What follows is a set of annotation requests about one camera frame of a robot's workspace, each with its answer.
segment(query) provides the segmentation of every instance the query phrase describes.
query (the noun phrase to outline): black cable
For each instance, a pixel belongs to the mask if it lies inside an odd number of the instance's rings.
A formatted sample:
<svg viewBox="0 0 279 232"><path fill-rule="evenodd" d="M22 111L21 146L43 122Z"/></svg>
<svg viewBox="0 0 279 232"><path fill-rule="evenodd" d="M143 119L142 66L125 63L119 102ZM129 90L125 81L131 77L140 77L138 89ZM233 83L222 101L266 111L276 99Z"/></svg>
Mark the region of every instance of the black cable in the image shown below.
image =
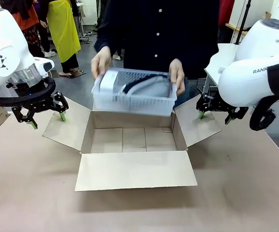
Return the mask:
<svg viewBox="0 0 279 232"><path fill-rule="evenodd" d="M245 26L245 23L246 23L246 20L247 20L247 16L248 16L250 6L251 6L251 0L248 0L248 3L246 5L246 11L245 11L244 17L242 19L240 29L239 29L239 32L238 32L238 36L237 36L237 40L236 40L236 43L235 43L236 45L239 45L239 40L240 40L240 37L242 35L242 31L244 30L244 26Z"/></svg>
<svg viewBox="0 0 279 232"><path fill-rule="evenodd" d="M268 96L260 100L250 119L250 128L255 131L266 129L276 118L270 107L279 100L278 96Z"/></svg>
<svg viewBox="0 0 279 232"><path fill-rule="evenodd" d="M245 5L245 3L246 3L246 0L244 1L243 7L242 7L242 9L241 9L240 16L239 16L239 19L238 19L238 22L237 22L237 25L236 25L235 31L234 31L234 33L233 33L233 35L232 35L231 43L233 42L235 32L237 31L238 23L239 23L239 21L240 21L240 18L241 18L242 12L244 11L244 5Z"/></svg>

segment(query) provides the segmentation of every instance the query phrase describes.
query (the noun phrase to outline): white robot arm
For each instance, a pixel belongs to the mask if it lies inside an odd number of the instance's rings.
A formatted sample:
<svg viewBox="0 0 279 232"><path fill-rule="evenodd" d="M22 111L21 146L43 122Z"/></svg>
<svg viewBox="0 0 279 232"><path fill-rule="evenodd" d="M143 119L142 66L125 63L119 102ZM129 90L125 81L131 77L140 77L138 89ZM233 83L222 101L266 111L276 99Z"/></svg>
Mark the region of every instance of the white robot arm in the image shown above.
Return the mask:
<svg viewBox="0 0 279 232"><path fill-rule="evenodd" d="M18 122L37 123L33 115L48 109L63 113L68 103L60 91L55 94L56 84L48 77L54 62L45 58L34 58L28 49L27 41L13 16L0 9L0 86L6 85L17 93L16 98L0 98L0 106L12 107ZM21 114L22 108L27 115Z"/></svg>
<svg viewBox="0 0 279 232"><path fill-rule="evenodd" d="M227 124L242 119L254 106L250 128L259 131L275 119L270 107L278 101L279 20L260 20L243 39L234 62L223 70L216 95L204 93L196 107L201 112L228 112Z"/></svg>

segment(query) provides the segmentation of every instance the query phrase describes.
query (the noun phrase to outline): gray fabric item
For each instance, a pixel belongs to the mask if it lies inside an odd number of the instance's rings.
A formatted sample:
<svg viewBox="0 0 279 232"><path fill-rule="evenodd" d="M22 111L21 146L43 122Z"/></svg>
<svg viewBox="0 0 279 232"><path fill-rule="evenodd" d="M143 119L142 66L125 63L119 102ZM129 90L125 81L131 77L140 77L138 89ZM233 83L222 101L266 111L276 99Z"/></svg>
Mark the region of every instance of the gray fabric item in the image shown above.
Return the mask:
<svg viewBox="0 0 279 232"><path fill-rule="evenodd" d="M127 96L142 95L146 97L168 98L171 88L172 84L170 80L162 76L155 76L133 86L127 93Z"/></svg>

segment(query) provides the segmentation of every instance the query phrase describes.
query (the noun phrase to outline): open cardboard box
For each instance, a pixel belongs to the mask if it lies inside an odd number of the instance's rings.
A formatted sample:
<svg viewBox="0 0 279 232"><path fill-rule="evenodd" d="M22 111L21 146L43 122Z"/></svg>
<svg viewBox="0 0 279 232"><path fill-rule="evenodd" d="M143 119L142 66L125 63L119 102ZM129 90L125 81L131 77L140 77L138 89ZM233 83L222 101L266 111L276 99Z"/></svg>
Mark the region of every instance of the open cardboard box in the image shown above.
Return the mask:
<svg viewBox="0 0 279 232"><path fill-rule="evenodd" d="M43 136L82 154L75 191L197 185L189 146L221 130L200 120L198 97L171 117L91 111L69 99L66 122L55 112Z"/></svg>

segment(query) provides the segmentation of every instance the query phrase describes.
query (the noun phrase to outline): patterned skirt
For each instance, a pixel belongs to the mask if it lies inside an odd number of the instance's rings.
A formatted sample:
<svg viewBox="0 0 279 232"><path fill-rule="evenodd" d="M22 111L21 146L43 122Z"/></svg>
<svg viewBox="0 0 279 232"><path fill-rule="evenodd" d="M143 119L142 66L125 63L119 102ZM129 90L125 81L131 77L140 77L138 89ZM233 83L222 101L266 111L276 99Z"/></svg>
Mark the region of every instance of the patterned skirt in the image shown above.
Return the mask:
<svg viewBox="0 0 279 232"><path fill-rule="evenodd" d="M36 26L32 26L26 30L23 30L22 32L28 44L40 47L40 39Z"/></svg>

